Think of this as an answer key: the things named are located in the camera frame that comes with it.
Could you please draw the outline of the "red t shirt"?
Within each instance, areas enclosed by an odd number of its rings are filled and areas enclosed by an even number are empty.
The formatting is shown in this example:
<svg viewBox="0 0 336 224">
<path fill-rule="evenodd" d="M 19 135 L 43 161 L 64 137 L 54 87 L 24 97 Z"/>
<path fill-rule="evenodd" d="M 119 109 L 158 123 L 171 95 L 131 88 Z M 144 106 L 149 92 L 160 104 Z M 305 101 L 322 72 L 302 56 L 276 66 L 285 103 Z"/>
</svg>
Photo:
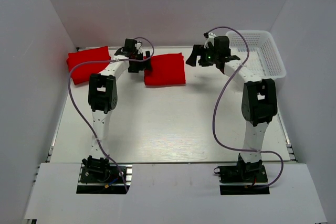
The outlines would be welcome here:
<svg viewBox="0 0 336 224">
<path fill-rule="evenodd" d="M 74 85 L 80 85 L 88 82 L 91 74 L 100 73 L 108 64 L 113 63 L 109 55 L 108 46 L 86 49 L 83 51 L 72 52 L 68 54 L 66 63 L 68 70 L 71 71 L 75 66 L 85 62 L 91 62 L 77 67 L 71 74 Z"/>
<path fill-rule="evenodd" d="M 185 85 L 184 65 L 181 52 L 153 56 L 152 69 L 144 72 L 144 84 L 150 87 Z"/>
</svg>

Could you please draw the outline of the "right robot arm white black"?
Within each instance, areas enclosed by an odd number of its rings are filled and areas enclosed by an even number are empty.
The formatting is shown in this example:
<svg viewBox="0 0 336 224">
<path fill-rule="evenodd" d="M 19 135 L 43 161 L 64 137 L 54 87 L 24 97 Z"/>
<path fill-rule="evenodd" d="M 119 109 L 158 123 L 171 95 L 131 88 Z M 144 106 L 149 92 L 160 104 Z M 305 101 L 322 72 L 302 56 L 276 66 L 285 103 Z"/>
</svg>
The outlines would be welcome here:
<svg viewBox="0 0 336 224">
<path fill-rule="evenodd" d="M 203 45 L 194 45 L 186 64 L 202 67 L 215 66 L 228 81 L 234 81 L 242 87 L 243 96 L 241 110 L 246 121 L 245 138 L 238 153 L 238 177 L 247 182 L 256 175 L 262 164 L 262 145 L 266 129 L 277 114 L 276 86 L 273 79 L 263 79 L 252 73 L 238 56 L 232 55 L 227 36 L 216 36 L 214 33 L 204 34 Z"/>
</svg>

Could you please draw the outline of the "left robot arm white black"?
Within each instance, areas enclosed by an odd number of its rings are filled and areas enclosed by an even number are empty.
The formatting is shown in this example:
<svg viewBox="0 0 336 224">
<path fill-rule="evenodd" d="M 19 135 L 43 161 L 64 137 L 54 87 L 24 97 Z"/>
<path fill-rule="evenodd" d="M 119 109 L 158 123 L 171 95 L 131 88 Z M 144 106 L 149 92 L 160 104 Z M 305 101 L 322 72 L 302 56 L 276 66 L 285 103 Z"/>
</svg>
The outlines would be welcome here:
<svg viewBox="0 0 336 224">
<path fill-rule="evenodd" d="M 124 46 L 117 49 L 111 63 L 94 73 L 89 79 L 88 103 L 92 112 L 92 135 L 90 155 L 94 158 L 105 158 L 108 154 L 106 141 L 109 135 L 109 124 L 112 111 L 118 102 L 117 80 L 121 75 L 152 70 L 153 52 L 142 51 L 143 37 L 127 38 Z"/>
</svg>

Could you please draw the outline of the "folded red t shirt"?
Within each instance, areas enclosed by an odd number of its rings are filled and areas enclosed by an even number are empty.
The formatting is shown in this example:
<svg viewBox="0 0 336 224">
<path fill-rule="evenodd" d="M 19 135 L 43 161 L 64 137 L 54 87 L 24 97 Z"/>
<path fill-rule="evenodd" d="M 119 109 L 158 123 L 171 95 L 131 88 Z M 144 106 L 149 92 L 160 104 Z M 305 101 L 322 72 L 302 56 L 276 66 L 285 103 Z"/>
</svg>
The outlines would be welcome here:
<svg viewBox="0 0 336 224">
<path fill-rule="evenodd" d="M 72 52 L 68 54 L 66 63 L 68 70 L 71 71 L 75 66 L 85 62 L 91 62 L 77 67 L 71 74 L 74 85 L 80 85 L 88 82 L 91 74 L 100 73 L 108 64 L 113 63 L 109 55 L 108 46 L 86 49 L 83 51 Z"/>
</svg>

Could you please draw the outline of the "white plastic mesh basket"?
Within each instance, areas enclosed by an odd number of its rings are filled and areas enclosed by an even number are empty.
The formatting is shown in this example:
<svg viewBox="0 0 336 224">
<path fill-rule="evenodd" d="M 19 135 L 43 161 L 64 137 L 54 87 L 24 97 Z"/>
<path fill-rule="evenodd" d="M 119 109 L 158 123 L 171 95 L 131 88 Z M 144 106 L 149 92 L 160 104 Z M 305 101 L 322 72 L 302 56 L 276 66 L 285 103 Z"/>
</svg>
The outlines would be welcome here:
<svg viewBox="0 0 336 224">
<path fill-rule="evenodd" d="M 271 33 L 264 30 L 241 30 L 240 35 L 228 31 L 229 47 L 232 55 L 239 59 L 230 61 L 232 71 L 236 70 L 244 60 L 245 68 L 263 79 L 281 79 L 286 70 Z"/>
</svg>

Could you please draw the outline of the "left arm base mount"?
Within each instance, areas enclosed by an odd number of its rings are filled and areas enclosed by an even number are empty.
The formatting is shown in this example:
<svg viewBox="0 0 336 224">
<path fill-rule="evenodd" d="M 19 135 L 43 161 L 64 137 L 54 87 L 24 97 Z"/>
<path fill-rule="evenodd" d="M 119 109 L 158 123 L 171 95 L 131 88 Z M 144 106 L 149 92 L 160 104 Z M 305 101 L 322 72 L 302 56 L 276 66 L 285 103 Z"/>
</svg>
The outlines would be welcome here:
<svg viewBox="0 0 336 224">
<path fill-rule="evenodd" d="M 82 160 L 77 194 L 125 195 L 131 185 L 132 165 L 110 163 L 107 158 L 89 156 Z"/>
</svg>

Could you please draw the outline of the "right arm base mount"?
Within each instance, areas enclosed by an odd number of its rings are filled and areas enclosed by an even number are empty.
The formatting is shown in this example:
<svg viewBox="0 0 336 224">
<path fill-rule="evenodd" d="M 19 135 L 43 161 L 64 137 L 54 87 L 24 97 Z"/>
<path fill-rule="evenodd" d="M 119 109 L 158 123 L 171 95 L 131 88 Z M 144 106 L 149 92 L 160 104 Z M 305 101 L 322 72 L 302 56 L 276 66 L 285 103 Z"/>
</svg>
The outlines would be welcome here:
<svg viewBox="0 0 336 224">
<path fill-rule="evenodd" d="M 261 160 L 245 163 L 239 159 L 236 165 L 217 166 L 213 172 L 219 177 L 222 196 L 270 194 L 266 169 Z"/>
</svg>

